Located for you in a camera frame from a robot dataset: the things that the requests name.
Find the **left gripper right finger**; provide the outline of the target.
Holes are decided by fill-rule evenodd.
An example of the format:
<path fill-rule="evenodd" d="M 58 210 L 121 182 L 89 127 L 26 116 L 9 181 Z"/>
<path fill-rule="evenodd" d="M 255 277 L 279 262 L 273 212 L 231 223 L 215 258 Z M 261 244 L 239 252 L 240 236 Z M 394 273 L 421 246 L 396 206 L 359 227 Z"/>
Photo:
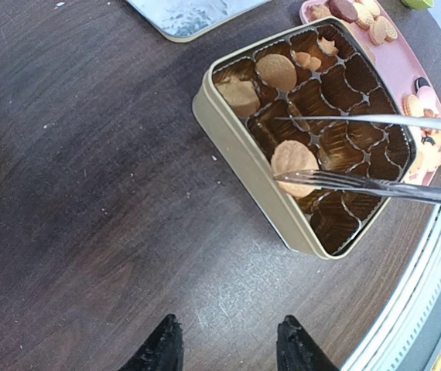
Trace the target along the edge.
<path fill-rule="evenodd" d="M 278 371 L 339 371 L 310 334 L 293 316 L 278 324 L 276 359 Z"/>

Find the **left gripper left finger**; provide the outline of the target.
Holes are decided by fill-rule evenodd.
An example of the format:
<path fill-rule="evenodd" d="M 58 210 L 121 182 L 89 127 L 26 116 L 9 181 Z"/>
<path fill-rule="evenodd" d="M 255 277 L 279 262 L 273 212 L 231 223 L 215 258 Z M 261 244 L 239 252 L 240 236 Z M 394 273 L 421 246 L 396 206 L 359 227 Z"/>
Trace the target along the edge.
<path fill-rule="evenodd" d="M 180 323 L 168 314 L 118 371 L 181 371 L 183 356 Z"/>

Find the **plain round tan cookie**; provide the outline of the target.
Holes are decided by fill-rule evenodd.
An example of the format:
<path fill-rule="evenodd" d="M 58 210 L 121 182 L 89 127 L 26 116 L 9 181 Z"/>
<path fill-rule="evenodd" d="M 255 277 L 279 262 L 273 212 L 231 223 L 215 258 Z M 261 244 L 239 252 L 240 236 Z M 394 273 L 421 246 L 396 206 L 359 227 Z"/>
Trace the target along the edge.
<path fill-rule="evenodd" d="M 305 170 L 318 170 L 315 155 L 301 142 L 286 140 L 280 143 L 271 158 L 273 175 Z M 276 182 L 285 193 L 295 197 L 307 197 L 315 188 L 309 185 L 298 185 L 288 182 Z"/>

